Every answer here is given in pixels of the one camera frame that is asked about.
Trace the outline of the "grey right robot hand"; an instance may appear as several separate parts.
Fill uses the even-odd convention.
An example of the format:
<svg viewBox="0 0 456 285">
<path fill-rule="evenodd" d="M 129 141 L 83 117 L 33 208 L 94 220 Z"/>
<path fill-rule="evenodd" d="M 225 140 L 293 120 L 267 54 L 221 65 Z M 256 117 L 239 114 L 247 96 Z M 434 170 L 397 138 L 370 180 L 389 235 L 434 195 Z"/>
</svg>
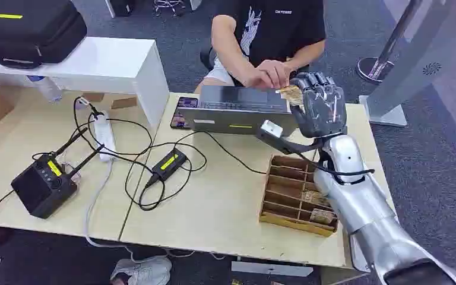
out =
<svg viewBox="0 0 456 285">
<path fill-rule="evenodd" d="M 343 89 L 321 72 L 300 72 L 290 80 L 301 98 L 289 102 L 291 113 L 304 137 L 347 134 L 346 100 Z"/>
</svg>

